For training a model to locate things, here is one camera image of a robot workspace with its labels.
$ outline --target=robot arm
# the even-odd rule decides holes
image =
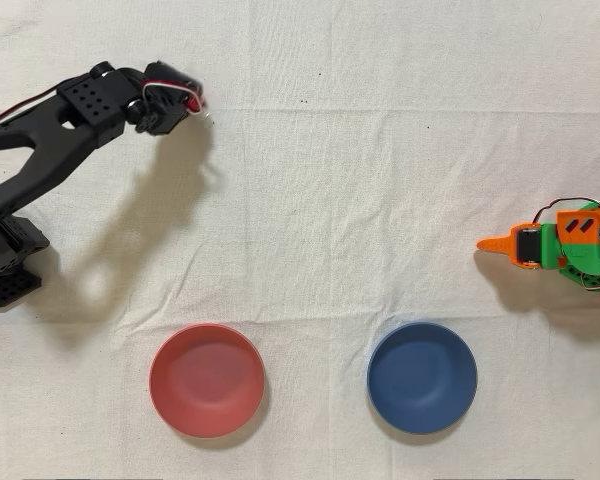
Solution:
[[[144,73],[96,65],[56,94],[0,123],[0,150],[30,147],[21,171],[0,184],[0,307],[38,288],[24,259],[49,246],[27,219],[12,214],[62,183],[94,150],[122,135],[165,135],[203,107],[202,85],[162,62]]]

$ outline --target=bowl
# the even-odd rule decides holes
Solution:
[[[378,414],[407,433],[442,430],[469,409],[478,385],[473,354],[446,327],[413,322],[378,344],[367,370],[369,399]]]
[[[262,359],[237,330],[202,323],[184,327],[158,349],[149,370],[151,401],[175,430],[198,438],[237,430],[264,395]]]

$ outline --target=white tablecloth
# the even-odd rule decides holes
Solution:
[[[52,249],[0,313],[0,479],[600,480],[600,293],[474,253],[600,198],[600,1],[0,1],[0,111],[157,59],[204,81],[213,125],[128,128],[21,211]],[[366,398],[373,346],[415,319],[478,364],[432,436]],[[268,378],[209,441],[147,393],[162,340],[201,321]]]

